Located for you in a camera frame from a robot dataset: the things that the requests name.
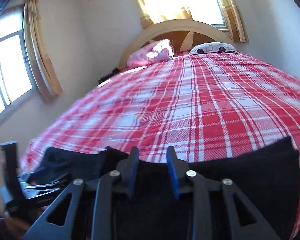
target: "silver bolt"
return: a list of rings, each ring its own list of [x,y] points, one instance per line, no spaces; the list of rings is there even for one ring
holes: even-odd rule
[[[195,171],[187,171],[187,176],[189,177],[195,177],[197,175],[197,173]]]
[[[120,171],[114,170],[114,171],[110,172],[110,176],[112,176],[112,177],[118,177],[119,175],[120,175]]]
[[[73,181],[73,184],[75,184],[76,186],[79,186],[79,185],[81,185],[83,183],[83,180],[82,179],[75,179],[74,181]]]
[[[222,183],[225,184],[225,185],[227,185],[227,186],[230,186],[230,185],[232,185],[233,182],[232,182],[231,179],[223,179]]]

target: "pillow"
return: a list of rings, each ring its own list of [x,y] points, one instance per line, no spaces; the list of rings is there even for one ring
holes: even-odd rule
[[[127,70],[173,59],[173,52],[174,48],[170,44],[170,40],[153,42],[129,56]]]
[[[238,51],[231,44],[222,43],[222,42],[209,42],[209,43],[203,43],[195,46],[194,48],[191,49],[189,55],[204,54],[204,53],[211,53],[211,52],[238,53]]]

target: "pink pillow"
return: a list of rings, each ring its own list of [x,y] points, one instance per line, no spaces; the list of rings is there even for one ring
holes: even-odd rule
[[[170,40],[153,42],[129,56],[127,61],[127,70],[172,59],[173,52],[174,48],[170,44]]]

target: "plaid bedsheet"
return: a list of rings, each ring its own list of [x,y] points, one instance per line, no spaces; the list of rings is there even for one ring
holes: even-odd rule
[[[300,151],[300,80],[245,54],[211,53],[141,67],[89,92],[21,160],[33,171],[48,147],[96,154],[106,146],[166,162],[235,157],[290,135]],[[300,203],[291,238],[300,230]]]

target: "headboard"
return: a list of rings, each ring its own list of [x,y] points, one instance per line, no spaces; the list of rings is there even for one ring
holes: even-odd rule
[[[226,34],[211,25],[188,19],[164,21],[146,28],[130,43],[121,55],[118,68],[126,68],[127,60],[133,52],[153,41],[163,39],[169,39],[176,51],[185,51],[196,45],[215,41],[235,47]]]

